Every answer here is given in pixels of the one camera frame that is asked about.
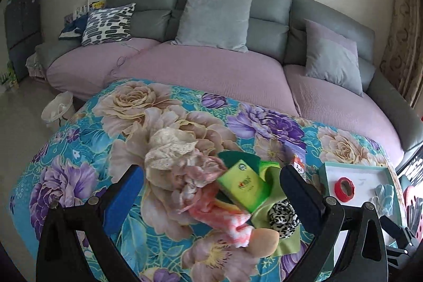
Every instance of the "floral tablecloth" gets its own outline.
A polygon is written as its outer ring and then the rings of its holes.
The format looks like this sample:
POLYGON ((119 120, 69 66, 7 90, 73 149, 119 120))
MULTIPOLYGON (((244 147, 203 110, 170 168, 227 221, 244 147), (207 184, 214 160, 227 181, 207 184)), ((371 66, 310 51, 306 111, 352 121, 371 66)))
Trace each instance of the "floral tablecloth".
MULTIPOLYGON (((307 177, 317 188, 317 169, 325 161, 388 166, 393 173, 383 148, 371 139, 219 95, 122 80, 92 97, 62 126, 12 190, 10 214, 34 258, 50 201, 70 207, 101 195, 130 164, 142 166, 146 138, 163 127, 194 133, 196 148, 205 155, 244 150, 281 164, 282 142, 288 140, 307 150, 307 177)), ((282 281, 312 241, 302 228, 300 252, 257 261, 227 245, 207 225, 172 213, 168 197, 146 183, 120 233, 112 237, 144 282, 243 282, 250 275, 252 281, 282 281)), ((105 281, 84 233, 78 236, 95 277, 105 281)), ((319 279, 328 276, 323 271, 319 279)))

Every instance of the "sofa backrest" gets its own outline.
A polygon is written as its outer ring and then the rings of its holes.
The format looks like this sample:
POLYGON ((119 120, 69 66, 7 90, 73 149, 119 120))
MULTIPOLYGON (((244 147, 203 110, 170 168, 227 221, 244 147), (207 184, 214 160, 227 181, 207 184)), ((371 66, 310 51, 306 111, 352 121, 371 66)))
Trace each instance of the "sofa backrest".
MULTIPOLYGON (((106 7, 136 3, 131 35, 160 42, 173 40, 187 0, 107 0, 106 7)), ((305 21, 320 23, 357 42, 363 90, 373 77, 374 32, 314 0, 252 0, 247 47, 281 64, 305 65, 305 21)))

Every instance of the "patterned curtain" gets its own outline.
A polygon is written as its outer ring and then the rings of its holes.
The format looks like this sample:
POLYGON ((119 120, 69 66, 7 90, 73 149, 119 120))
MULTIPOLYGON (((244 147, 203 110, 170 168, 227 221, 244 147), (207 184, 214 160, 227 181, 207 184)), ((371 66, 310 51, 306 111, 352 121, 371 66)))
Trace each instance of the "patterned curtain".
POLYGON ((423 9, 420 0, 394 0, 392 24, 380 70, 414 107, 423 88, 423 9))

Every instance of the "red ring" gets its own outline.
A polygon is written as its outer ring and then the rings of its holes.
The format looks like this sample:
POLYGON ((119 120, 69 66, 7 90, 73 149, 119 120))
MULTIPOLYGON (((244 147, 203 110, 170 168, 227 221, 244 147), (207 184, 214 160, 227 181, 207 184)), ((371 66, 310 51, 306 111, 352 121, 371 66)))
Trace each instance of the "red ring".
POLYGON ((354 197, 354 184, 347 177, 341 177, 335 183, 335 195, 341 202, 348 202, 354 197), (346 187, 346 191, 342 190, 341 184, 346 187))

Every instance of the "white trash bin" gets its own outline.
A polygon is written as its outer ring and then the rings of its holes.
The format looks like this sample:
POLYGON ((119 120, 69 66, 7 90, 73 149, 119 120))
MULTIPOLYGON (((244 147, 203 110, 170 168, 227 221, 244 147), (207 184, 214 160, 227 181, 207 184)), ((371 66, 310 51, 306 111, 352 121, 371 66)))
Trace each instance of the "white trash bin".
POLYGON ((58 94, 41 113, 41 119, 53 132, 63 126, 75 114, 73 94, 69 91, 58 94))

